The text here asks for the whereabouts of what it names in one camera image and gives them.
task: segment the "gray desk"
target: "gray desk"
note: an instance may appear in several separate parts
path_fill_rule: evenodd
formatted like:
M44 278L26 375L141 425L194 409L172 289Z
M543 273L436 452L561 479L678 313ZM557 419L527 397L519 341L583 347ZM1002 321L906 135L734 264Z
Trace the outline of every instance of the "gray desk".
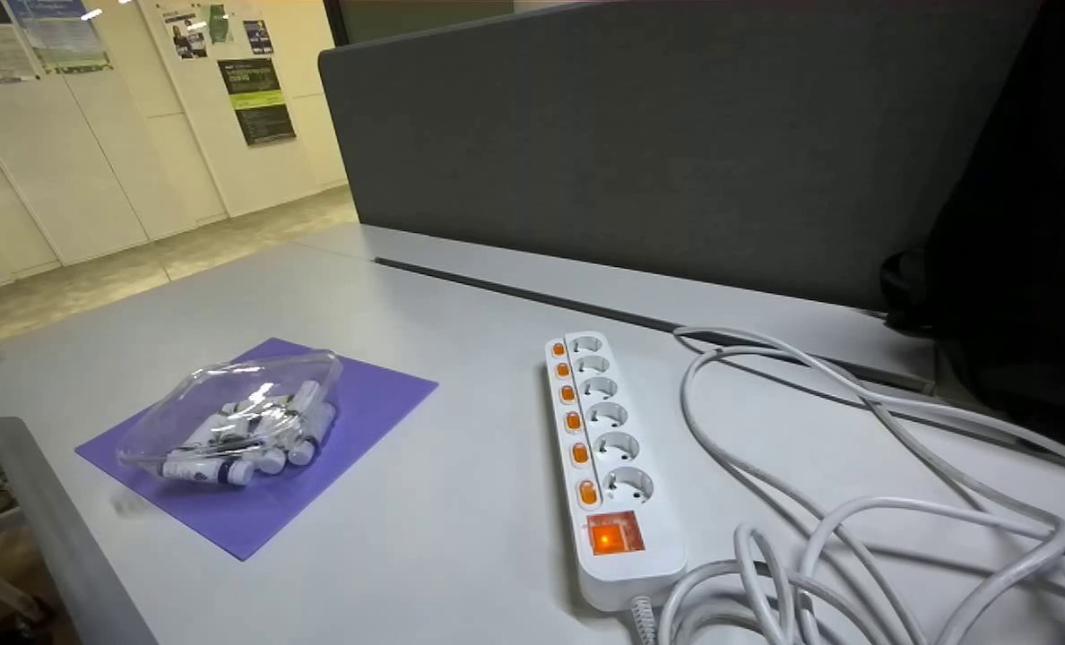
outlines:
M648 425L662 425L653 452L667 466L693 558L731 556L740 523L764 528L783 548L797 544L680 430L674 387L690 353L669 335L382 270L372 255L485 270L491 278L529 278L619 307L653 297L678 319L764 327L889 368L926 365L926 347L886 335L871 319L790 297L359 227L289 245L2 343L0 414L20 414L31 435L30 448L17 430L2 435L0 452L13 473L26 460L38 461L17 494L86 641L626 641L612 617L578 601L543 401L543 343L583 327L618 343ZM74 444L184 374L264 335L335 347L442 387L252 561L237 561L124 494ZM702 419L718 436L828 506L871 491L950 501L855 409L726 368L702 387ZM1061 468L966 436L926 430L926 442L1065 511ZM947 556L971 561L998 561L1002 548L980 531L912 516L865 521L859 534L947 544ZM889 571L929 627L971 586L950 573ZM975 634L990 636L1065 641L1065 601L1012 593Z

